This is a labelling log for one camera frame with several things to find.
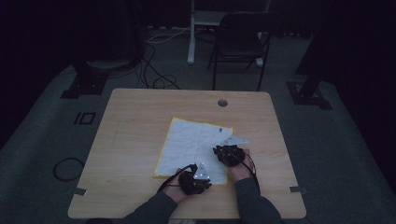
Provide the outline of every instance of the hand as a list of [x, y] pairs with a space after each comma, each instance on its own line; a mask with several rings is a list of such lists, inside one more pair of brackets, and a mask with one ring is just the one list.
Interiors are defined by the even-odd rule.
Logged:
[[[249, 149], [244, 149], [244, 152], [250, 156]], [[253, 163], [248, 156], [245, 156], [244, 164], [246, 164], [250, 170], [253, 170]], [[239, 163], [236, 166], [229, 167], [228, 170], [233, 176], [233, 181], [236, 182], [238, 180], [253, 177], [248, 168], [246, 168], [242, 163]]]
[[180, 174], [175, 176], [175, 178], [171, 182], [169, 182], [168, 186], [166, 186], [163, 189], [163, 193], [168, 195], [177, 204], [180, 204], [181, 202], [183, 202], [184, 200], [189, 198], [189, 196], [186, 195], [184, 193], [184, 191], [181, 189], [181, 187], [179, 186], [178, 177], [180, 176]]

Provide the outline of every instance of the black chair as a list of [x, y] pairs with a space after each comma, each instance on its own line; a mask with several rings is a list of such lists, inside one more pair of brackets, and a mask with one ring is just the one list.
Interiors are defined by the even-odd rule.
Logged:
[[216, 87], [216, 73], [218, 63], [249, 62], [247, 69], [257, 58], [262, 58], [262, 70], [259, 85], [267, 61], [270, 39], [280, 26], [280, 16], [275, 12], [230, 12], [220, 21], [216, 33], [215, 46], [210, 56], [209, 66], [214, 63], [213, 87]]

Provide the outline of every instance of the forearm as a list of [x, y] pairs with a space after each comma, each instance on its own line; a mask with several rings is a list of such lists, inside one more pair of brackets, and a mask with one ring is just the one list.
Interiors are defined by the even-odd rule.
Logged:
[[260, 195], [253, 178], [235, 182], [235, 190], [239, 215], [244, 223], [280, 223], [279, 212], [270, 201]]
[[168, 223], [169, 217], [177, 208], [177, 203], [163, 192], [158, 192], [133, 213], [126, 216], [122, 223]]

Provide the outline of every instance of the person's right hand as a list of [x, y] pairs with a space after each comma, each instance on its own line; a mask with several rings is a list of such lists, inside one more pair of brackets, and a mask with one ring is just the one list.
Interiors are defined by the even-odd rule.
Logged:
[[[244, 149], [244, 152], [250, 156], [249, 149]], [[246, 164], [247, 167], [253, 171], [253, 163], [248, 156], [245, 156], [244, 164]], [[236, 182], [238, 180], [253, 177], [250, 171], [248, 170], [248, 168], [246, 168], [242, 163], [239, 163], [236, 166], [229, 167], [228, 170], [230, 174], [233, 176], [233, 181]]]

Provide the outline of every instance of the chair backrest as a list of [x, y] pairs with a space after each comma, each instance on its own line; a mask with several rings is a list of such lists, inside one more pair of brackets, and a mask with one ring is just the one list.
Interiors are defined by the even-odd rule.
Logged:
[[241, 33], [268, 32], [274, 34], [280, 27], [281, 17], [275, 12], [236, 11], [227, 13], [220, 21], [220, 29], [239, 30]]

